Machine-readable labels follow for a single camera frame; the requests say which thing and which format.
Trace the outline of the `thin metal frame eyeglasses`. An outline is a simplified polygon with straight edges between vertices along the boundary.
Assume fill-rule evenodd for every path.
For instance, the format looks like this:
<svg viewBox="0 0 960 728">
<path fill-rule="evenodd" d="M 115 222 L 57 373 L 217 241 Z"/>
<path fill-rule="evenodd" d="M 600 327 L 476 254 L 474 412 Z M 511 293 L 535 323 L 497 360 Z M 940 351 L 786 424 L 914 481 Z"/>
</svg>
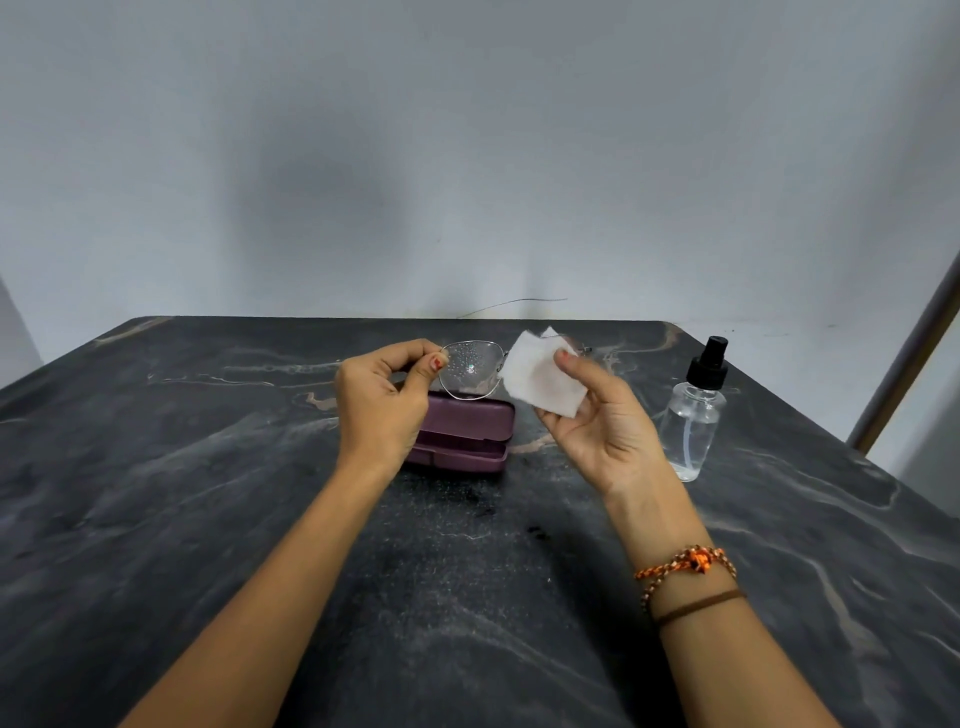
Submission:
<svg viewBox="0 0 960 728">
<path fill-rule="evenodd" d="M 592 359 L 593 349 L 590 346 L 573 340 L 571 342 L 582 347 L 583 357 Z M 448 356 L 448 363 L 440 372 L 440 387 L 451 397 L 465 401 L 490 398 L 499 389 L 507 393 L 498 378 L 498 372 L 511 346 L 486 340 L 462 341 L 446 346 L 444 352 Z"/>
</svg>

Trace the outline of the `grey metal pole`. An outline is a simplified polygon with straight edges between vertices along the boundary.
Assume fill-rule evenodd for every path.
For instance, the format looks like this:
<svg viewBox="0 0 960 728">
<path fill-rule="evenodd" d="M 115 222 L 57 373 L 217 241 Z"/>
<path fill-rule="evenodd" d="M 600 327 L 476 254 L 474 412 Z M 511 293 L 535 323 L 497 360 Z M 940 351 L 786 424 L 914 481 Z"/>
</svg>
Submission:
<svg viewBox="0 0 960 728">
<path fill-rule="evenodd" d="M 846 439 L 859 455 L 869 455 L 959 312 L 960 250 Z"/>
</svg>

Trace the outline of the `purple eyeglasses case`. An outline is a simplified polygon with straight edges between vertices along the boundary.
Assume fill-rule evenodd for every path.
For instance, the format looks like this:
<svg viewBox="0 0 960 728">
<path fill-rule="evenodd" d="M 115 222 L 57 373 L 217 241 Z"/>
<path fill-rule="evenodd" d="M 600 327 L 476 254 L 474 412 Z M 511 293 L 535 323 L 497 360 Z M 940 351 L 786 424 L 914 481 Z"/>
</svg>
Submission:
<svg viewBox="0 0 960 728">
<path fill-rule="evenodd" d="M 516 418 L 510 401 L 464 400 L 430 392 L 426 416 L 405 463 L 476 476 L 502 473 Z"/>
</svg>

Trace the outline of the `person's left hand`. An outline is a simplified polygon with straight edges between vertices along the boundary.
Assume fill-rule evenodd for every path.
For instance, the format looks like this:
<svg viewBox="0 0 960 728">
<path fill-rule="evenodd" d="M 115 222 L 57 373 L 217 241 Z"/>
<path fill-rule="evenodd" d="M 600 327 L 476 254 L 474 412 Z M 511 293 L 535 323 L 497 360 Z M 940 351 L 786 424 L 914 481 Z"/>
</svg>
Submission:
<svg viewBox="0 0 960 728">
<path fill-rule="evenodd" d="M 426 339 L 399 342 L 342 361 L 335 375 L 339 468 L 391 480 L 412 450 L 428 410 L 428 393 L 400 394 L 397 358 L 446 356 Z"/>
</svg>

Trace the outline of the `person's right hand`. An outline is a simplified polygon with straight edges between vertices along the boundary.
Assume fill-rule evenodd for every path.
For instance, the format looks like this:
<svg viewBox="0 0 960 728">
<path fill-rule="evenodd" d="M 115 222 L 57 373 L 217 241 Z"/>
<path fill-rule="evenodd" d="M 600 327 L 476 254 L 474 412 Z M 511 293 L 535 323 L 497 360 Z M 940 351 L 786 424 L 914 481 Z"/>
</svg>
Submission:
<svg viewBox="0 0 960 728">
<path fill-rule="evenodd" d="M 572 465 L 606 501 L 649 494 L 676 480 L 652 419 L 627 384 L 627 402 L 600 404 L 586 391 L 574 418 L 535 408 Z"/>
</svg>

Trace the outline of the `white cleaning cloth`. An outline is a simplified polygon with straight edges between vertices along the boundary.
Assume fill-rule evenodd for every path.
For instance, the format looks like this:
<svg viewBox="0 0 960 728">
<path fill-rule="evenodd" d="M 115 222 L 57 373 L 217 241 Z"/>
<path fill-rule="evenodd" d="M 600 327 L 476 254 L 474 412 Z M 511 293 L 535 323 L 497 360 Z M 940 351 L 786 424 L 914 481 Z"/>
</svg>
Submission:
<svg viewBox="0 0 960 728">
<path fill-rule="evenodd" d="M 555 354 L 565 351 L 582 357 L 582 346 L 548 326 L 542 333 L 524 331 L 512 344 L 498 371 L 498 379 L 515 400 L 531 407 L 574 418 L 587 387 L 560 370 Z"/>
</svg>

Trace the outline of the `clear spray bottle black cap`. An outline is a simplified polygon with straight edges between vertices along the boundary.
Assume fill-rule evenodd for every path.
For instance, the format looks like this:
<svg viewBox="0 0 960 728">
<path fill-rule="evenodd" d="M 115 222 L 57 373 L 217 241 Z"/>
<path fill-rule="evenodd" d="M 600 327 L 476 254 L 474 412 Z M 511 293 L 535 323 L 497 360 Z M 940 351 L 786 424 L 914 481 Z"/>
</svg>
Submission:
<svg viewBox="0 0 960 728">
<path fill-rule="evenodd" d="M 691 359 L 685 380 L 678 383 L 659 421 L 657 436 L 664 455 L 681 482 L 698 478 L 726 407 L 722 388 L 728 366 L 728 339 L 710 336 Z"/>
</svg>

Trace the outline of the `person's right forearm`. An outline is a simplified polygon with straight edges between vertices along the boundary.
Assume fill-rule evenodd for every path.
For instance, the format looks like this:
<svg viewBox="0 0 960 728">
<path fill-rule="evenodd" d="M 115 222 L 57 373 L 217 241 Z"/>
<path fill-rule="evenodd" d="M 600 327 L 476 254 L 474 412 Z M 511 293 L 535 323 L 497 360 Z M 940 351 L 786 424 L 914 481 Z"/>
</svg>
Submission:
<svg viewBox="0 0 960 728">
<path fill-rule="evenodd" d="M 639 573 L 713 545 L 677 478 L 604 503 Z M 654 588 L 650 614 L 654 621 L 733 589 L 742 591 L 722 564 L 677 569 Z M 841 728 L 746 598 L 692 613 L 657 634 L 688 728 Z"/>
</svg>

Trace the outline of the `person's left forearm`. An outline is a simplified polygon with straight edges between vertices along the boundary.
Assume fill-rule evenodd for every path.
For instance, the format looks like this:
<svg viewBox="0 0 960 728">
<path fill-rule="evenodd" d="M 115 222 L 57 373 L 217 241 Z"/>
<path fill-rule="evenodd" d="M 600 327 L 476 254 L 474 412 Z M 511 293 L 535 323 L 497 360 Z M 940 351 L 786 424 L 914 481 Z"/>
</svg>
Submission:
<svg viewBox="0 0 960 728">
<path fill-rule="evenodd" d="M 267 559 L 118 728 L 273 728 L 350 551 L 404 456 L 343 456 Z"/>
</svg>

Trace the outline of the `brown thread wristband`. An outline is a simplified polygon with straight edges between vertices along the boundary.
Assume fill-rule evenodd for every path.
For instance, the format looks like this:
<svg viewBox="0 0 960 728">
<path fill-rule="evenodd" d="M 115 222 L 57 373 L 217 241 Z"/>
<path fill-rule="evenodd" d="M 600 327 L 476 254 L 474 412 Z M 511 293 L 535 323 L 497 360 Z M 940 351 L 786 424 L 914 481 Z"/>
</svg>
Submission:
<svg viewBox="0 0 960 728">
<path fill-rule="evenodd" d="M 684 617 L 696 614 L 697 612 L 712 608 L 728 601 L 745 600 L 746 598 L 747 595 L 741 589 L 728 589 L 712 596 L 684 604 L 683 606 L 679 606 L 672 611 L 664 613 L 654 620 L 654 626 L 657 630 L 660 630 L 666 625 L 670 625 Z"/>
</svg>

